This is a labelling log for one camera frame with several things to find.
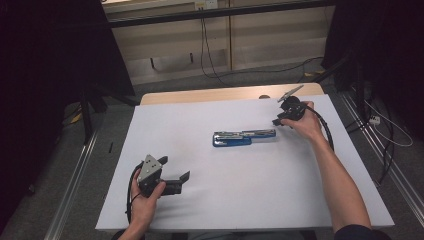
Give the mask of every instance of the hand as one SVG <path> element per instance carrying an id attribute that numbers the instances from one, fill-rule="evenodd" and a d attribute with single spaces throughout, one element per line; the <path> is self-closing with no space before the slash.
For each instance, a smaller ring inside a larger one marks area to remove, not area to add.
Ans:
<path id="1" fill-rule="evenodd" d="M 314 108 L 313 102 L 304 103 L 306 103 L 308 107 L 312 109 Z M 318 117 L 308 109 L 305 110 L 305 114 L 300 120 L 293 121 L 290 119 L 283 119 L 281 120 L 281 123 L 294 128 L 300 135 L 308 140 L 313 140 L 321 136 L 324 137 Z"/>
<path id="2" fill-rule="evenodd" d="M 162 195 L 166 187 L 165 182 L 160 182 L 150 197 L 146 198 L 141 195 L 141 190 L 137 185 L 137 177 L 140 169 L 134 174 L 131 185 L 132 211 L 131 223 L 120 239 L 140 239 L 147 231 L 153 220 L 156 210 L 156 202 Z"/>

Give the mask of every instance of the blue stapler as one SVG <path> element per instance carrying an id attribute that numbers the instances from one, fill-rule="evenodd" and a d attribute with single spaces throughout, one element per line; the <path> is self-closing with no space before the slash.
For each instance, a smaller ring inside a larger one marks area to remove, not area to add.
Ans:
<path id="1" fill-rule="evenodd" d="M 254 138 L 275 137 L 274 129 L 251 130 L 241 132 L 214 132 L 212 144 L 214 147 L 234 147 L 252 144 Z"/>

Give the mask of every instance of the dark sleeve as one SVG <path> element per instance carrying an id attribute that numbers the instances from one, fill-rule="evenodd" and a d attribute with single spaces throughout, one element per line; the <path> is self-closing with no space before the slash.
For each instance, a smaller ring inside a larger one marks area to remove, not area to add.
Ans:
<path id="1" fill-rule="evenodd" d="M 334 240 L 374 240 L 371 229 L 361 225 L 348 225 L 334 235 Z"/>

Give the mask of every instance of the person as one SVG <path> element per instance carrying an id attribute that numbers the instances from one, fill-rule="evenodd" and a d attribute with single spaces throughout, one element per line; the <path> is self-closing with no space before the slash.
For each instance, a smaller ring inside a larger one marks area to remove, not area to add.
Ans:
<path id="1" fill-rule="evenodd" d="M 314 108 L 313 102 L 305 102 Z M 362 196 L 349 173 L 325 139 L 317 116 L 306 110 L 298 121 L 283 119 L 283 125 L 294 128 L 311 144 L 321 173 L 324 196 L 330 211 L 334 239 L 371 240 L 371 222 Z M 131 195 L 136 196 L 137 172 L 133 179 Z M 120 239 L 141 239 L 153 219 L 156 201 L 161 196 L 165 183 L 160 183 L 149 198 L 138 195 L 132 203 L 131 223 Z"/>

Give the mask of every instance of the white tabletop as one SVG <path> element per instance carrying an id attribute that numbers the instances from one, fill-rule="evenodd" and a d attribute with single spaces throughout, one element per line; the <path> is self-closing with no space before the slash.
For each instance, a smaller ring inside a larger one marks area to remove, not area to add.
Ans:
<path id="1" fill-rule="evenodd" d="M 303 96 L 327 121 L 335 151 L 358 185 L 373 226 L 393 225 L 327 95 Z M 126 192 L 133 168 L 151 154 L 168 156 L 162 178 L 191 171 L 181 195 L 158 201 L 152 231 L 248 231 L 330 227 L 320 174 L 306 140 L 271 123 L 276 99 L 136 107 L 96 229 L 128 226 Z M 277 130 L 275 141 L 214 148 L 214 131 Z"/>

